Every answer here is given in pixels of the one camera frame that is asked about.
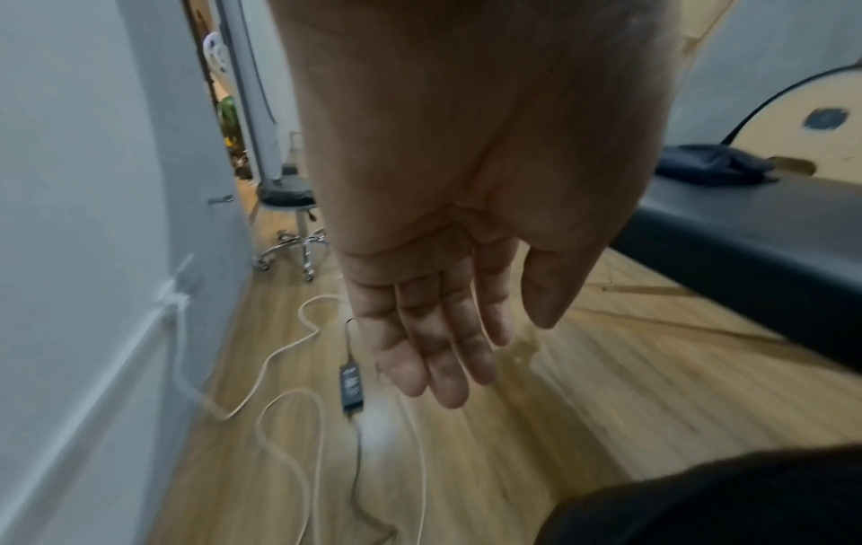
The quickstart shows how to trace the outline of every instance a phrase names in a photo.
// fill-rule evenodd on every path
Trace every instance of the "black padded table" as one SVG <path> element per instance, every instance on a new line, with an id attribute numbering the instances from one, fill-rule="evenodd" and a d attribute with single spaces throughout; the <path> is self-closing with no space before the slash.
<path id="1" fill-rule="evenodd" d="M 655 177 L 613 249 L 862 373 L 862 186 Z"/>

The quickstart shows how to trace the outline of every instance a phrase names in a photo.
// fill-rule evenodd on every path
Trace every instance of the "human palm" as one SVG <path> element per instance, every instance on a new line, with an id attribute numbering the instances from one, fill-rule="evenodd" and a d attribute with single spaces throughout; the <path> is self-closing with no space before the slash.
<path id="1" fill-rule="evenodd" d="M 518 241 L 524 309 L 549 328 L 637 204 L 673 84 L 672 3 L 270 3 L 365 343 L 402 391 L 460 407 L 464 370 L 495 377 L 483 326 L 512 337 Z"/>

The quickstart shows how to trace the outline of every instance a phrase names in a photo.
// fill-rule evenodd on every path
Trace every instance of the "gray wall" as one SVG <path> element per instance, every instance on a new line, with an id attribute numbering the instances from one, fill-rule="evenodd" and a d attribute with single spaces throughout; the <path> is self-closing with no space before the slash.
<path id="1" fill-rule="evenodd" d="M 165 327 L 57 503 L 23 501 L 189 256 L 187 374 L 215 362 L 250 242 L 238 203 L 206 205 L 234 185 L 199 70 L 179 1 L 0 3 L 0 542 L 140 541 L 169 482 L 195 409 Z"/>
<path id="2" fill-rule="evenodd" d="M 682 80 L 665 140 L 717 143 L 776 92 L 861 57 L 859 0 L 738 0 Z"/>

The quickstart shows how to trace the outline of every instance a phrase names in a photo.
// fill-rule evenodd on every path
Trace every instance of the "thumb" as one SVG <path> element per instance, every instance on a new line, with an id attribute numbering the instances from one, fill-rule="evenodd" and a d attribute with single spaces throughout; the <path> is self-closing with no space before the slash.
<path id="1" fill-rule="evenodd" d="M 602 250 L 604 245 L 569 251 L 530 248 L 523 263 L 521 297 L 532 323 L 546 330 L 557 325 L 581 291 Z"/>

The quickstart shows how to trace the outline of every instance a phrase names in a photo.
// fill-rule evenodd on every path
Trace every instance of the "black pants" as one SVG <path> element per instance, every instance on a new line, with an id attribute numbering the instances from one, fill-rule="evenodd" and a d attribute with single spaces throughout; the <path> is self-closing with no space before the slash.
<path id="1" fill-rule="evenodd" d="M 862 544 L 862 445 L 756 453 L 559 505 L 536 545 Z"/>

